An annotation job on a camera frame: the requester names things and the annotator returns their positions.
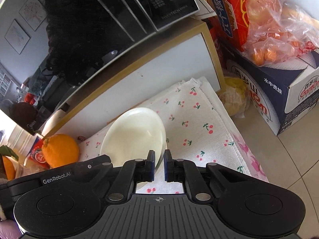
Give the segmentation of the cream white bowl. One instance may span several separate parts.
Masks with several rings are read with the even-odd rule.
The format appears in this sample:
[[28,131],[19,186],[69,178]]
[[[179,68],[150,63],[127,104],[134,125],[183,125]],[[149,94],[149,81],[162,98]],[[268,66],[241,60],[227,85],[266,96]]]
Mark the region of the cream white bowl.
[[155,180],[137,184],[137,193],[166,193],[161,188],[164,171],[161,162],[166,149],[166,132],[159,115],[148,108],[138,107],[123,113],[106,132],[101,155],[110,157],[114,168],[135,159],[146,159],[155,152]]

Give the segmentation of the cherry print white cloth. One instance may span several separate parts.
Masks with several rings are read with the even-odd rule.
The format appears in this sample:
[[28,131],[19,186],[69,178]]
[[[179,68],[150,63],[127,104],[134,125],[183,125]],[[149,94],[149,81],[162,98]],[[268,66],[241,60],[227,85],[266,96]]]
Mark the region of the cherry print white cloth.
[[[173,159],[190,160],[199,167],[214,162],[267,180],[262,167],[205,78],[175,84],[141,107],[151,109],[160,116],[166,132],[166,149],[170,150]],[[111,124],[80,144],[80,161],[101,155],[100,148]],[[161,165],[164,171],[164,160]],[[164,177],[161,188],[168,190],[164,194],[183,193],[181,183],[166,182]]]

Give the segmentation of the large orange with stem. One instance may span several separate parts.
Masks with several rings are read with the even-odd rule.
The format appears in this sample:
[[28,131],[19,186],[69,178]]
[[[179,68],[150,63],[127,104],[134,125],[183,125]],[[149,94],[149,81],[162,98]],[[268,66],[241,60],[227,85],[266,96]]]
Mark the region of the large orange with stem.
[[42,153],[51,168],[58,168],[77,162],[80,148],[71,136],[56,134],[43,139]]

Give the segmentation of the glass jar of tangerines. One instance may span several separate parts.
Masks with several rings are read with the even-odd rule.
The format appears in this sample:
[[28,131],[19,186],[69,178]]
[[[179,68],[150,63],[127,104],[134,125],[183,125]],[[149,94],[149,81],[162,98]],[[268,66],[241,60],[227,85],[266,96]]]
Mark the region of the glass jar of tangerines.
[[34,161],[25,159],[24,164],[18,163],[15,178],[17,179],[19,177],[36,174],[45,170],[45,168],[43,168],[39,164],[36,164]]

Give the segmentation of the stacked paper cups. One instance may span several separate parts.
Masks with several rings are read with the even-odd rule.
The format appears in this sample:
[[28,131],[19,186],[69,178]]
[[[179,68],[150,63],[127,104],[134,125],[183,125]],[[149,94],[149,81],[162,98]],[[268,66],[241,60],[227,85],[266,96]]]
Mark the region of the stacked paper cups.
[[42,139],[37,136],[33,145],[31,146],[31,150],[27,154],[25,161],[24,161],[24,166],[25,167],[39,167],[40,169],[43,170],[48,170],[50,169],[50,166],[46,162],[44,155],[42,153],[42,145],[43,141]]

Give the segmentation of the large orange on jar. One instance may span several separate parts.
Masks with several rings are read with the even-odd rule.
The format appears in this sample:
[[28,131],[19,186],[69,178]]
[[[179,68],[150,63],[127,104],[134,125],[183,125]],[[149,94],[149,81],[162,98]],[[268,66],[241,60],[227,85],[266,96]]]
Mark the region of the large orange on jar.
[[4,170],[7,176],[7,179],[13,180],[16,175],[16,171],[14,168],[13,163],[9,158],[14,158],[16,161],[18,161],[19,156],[8,146],[2,145],[1,146],[1,157],[4,165]]

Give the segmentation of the yellow item in bag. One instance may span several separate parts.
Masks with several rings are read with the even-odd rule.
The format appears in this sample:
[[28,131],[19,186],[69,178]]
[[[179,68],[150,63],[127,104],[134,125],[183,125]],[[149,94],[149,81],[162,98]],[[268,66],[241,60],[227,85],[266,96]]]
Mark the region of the yellow item in bag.
[[234,118],[244,118],[249,108],[250,98],[246,83],[238,77],[225,77],[225,91],[219,99],[228,115]]

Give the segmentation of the white wood-framed shelf board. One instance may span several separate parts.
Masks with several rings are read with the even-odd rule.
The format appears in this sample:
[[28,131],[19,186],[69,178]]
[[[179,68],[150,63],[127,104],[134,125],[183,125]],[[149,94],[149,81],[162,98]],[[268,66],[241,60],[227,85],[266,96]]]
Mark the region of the white wood-framed shelf board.
[[183,80],[205,77],[217,93],[225,81],[215,45],[205,22],[186,18],[111,61],[86,81],[43,128],[91,137],[125,111]]

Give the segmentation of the blue and white carton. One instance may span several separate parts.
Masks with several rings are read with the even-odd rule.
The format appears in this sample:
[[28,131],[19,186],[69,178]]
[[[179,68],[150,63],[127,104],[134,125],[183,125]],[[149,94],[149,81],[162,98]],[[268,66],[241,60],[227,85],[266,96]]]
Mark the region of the blue and white carton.
[[255,66],[221,44],[226,69],[248,87],[253,105],[275,135],[299,121],[318,101],[318,50],[281,64]]

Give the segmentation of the black Midea microwave oven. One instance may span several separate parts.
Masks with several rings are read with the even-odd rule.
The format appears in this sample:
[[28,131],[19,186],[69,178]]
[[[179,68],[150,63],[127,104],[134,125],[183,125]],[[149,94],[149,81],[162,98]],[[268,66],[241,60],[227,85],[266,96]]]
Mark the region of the black Midea microwave oven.
[[196,0],[1,0],[1,111],[33,134],[112,61]]

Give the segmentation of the plastic bag of oranges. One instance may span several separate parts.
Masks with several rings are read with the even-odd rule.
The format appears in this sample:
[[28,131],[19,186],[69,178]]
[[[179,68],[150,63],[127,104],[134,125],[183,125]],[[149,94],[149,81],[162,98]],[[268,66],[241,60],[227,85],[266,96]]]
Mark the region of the plastic bag of oranges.
[[247,0],[243,49],[256,66],[278,64],[318,48],[318,20],[290,0]]

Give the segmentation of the red gift box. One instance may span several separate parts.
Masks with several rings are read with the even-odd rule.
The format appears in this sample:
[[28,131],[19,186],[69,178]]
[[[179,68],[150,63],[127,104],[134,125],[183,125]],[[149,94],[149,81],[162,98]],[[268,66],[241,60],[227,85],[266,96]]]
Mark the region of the red gift box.
[[247,41],[249,20],[246,3],[248,0],[211,0],[215,8],[220,31],[218,36],[225,43],[242,51]]

